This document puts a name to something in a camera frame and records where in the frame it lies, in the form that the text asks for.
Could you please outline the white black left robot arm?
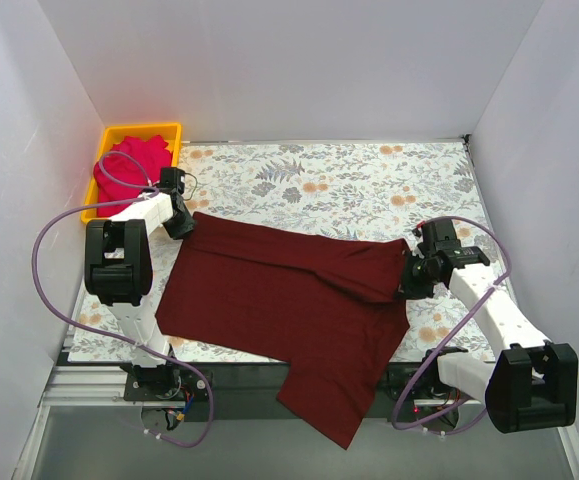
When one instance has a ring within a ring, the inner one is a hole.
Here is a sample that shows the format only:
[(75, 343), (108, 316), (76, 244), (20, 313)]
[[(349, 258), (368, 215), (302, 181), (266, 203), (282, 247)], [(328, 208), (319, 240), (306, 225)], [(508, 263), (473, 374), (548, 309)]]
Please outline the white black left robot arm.
[(171, 239), (181, 240), (194, 226), (183, 195), (165, 188), (86, 226), (85, 287), (110, 309), (121, 333), (135, 342), (129, 372), (137, 385), (162, 400), (180, 392), (182, 377), (166, 360), (170, 343), (150, 306), (154, 272), (149, 236), (162, 227)]

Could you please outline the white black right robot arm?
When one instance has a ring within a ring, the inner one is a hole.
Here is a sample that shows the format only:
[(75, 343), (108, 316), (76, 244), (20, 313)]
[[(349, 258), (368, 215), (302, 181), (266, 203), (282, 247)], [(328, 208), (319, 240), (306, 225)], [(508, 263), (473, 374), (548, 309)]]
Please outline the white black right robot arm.
[(400, 293), (426, 297), (444, 284), (467, 308), (465, 322), (475, 321), (495, 355), (494, 363), (478, 361), (445, 341), (428, 353), (401, 391), (391, 416), (394, 428), (408, 430), (422, 420), (402, 423), (398, 416), (421, 379), (433, 397), (453, 389), (472, 398), (501, 433), (568, 427), (576, 419), (578, 356), (568, 343), (555, 343), (535, 327), (509, 294), (503, 279), (482, 262), (464, 263), (435, 255), (408, 255)]

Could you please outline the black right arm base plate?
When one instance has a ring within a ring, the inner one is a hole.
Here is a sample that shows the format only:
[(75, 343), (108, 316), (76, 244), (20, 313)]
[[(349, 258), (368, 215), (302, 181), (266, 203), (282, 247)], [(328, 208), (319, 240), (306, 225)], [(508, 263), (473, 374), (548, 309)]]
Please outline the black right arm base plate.
[[(418, 363), (390, 363), (378, 382), (377, 389), (397, 400), (408, 382), (414, 377)], [(415, 381), (407, 399), (445, 399), (457, 405), (482, 404), (493, 373), (494, 364), (472, 358), (439, 360)]]

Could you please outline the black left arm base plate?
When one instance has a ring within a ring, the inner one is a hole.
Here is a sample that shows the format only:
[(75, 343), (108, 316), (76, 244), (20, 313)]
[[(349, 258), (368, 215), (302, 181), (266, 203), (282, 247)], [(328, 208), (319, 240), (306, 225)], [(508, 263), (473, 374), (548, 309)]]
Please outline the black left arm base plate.
[(213, 383), (213, 372), (202, 370), (205, 381), (179, 366), (159, 365), (152, 368), (130, 366), (123, 399), (125, 401), (183, 401), (193, 398), (207, 402), (207, 385)]

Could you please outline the dark red t shirt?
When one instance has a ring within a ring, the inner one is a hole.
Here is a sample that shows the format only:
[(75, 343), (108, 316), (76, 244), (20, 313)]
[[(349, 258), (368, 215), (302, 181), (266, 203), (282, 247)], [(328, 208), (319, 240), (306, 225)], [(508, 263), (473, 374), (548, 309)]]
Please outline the dark red t shirt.
[(408, 244), (195, 216), (159, 302), (162, 333), (289, 366), (278, 401), (342, 448), (409, 328)]

